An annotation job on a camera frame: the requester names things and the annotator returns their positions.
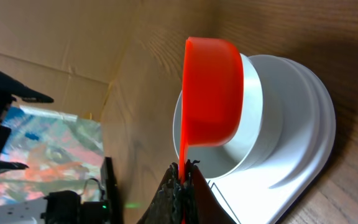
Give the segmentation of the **red measuring scoop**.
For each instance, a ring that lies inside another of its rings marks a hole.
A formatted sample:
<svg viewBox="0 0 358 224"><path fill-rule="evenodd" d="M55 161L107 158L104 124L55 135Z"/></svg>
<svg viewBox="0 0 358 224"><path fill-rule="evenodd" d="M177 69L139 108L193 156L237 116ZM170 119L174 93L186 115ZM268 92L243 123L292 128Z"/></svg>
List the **red measuring scoop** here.
<svg viewBox="0 0 358 224"><path fill-rule="evenodd" d="M184 182L189 147L221 146L242 113L244 71L238 49L223 39L189 37L182 80L178 177Z"/></svg>

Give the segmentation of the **grey round bowl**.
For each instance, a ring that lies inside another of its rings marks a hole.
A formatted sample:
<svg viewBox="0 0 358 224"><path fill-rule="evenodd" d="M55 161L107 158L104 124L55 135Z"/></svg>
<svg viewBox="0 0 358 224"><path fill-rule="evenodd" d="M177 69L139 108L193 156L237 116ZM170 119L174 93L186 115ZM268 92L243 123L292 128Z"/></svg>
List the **grey round bowl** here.
<svg viewBox="0 0 358 224"><path fill-rule="evenodd" d="M220 179L262 163L273 152L283 128L282 101L257 70L256 56L241 54L244 94L241 120L233 138L222 146L190 147L187 158L206 179Z"/></svg>

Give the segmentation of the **white digital kitchen scale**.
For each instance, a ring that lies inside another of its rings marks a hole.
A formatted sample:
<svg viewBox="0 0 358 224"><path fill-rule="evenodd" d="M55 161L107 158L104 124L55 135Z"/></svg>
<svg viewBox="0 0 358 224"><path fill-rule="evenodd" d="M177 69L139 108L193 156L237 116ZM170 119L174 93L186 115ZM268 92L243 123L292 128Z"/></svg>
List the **white digital kitchen scale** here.
<svg viewBox="0 0 358 224"><path fill-rule="evenodd" d="M307 67L272 55L243 56L244 68L274 98L279 139L266 159L209 185L234 223L276 223L328 160L336 134L331 97Z"/></svg>

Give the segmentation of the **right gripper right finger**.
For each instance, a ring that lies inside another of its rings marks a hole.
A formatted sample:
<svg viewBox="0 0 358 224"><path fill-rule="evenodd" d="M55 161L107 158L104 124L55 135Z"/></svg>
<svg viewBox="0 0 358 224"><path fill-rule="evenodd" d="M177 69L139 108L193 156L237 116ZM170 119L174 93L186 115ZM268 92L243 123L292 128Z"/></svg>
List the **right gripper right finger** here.
<svg viewBox="0 0 358 224"><path fill-rule="evenodd" d="M186 162L186 197L183 201L182 223L235 224L236 222L220 206L207 181L196 165L199 161Z"/></svg>

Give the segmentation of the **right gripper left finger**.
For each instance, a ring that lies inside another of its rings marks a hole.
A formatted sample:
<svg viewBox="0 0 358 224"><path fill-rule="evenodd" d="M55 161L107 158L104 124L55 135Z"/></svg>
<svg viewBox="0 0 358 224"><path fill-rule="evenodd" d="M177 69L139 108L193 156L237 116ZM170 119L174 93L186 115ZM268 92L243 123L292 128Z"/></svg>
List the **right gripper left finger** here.
<svg viewBox="0 0 358 224"><path fill-rule="evenodd" d="M180 202L180 187L178 164L173 162L165 171L149 207L137 224L181 223L182 206Z"/></svg>

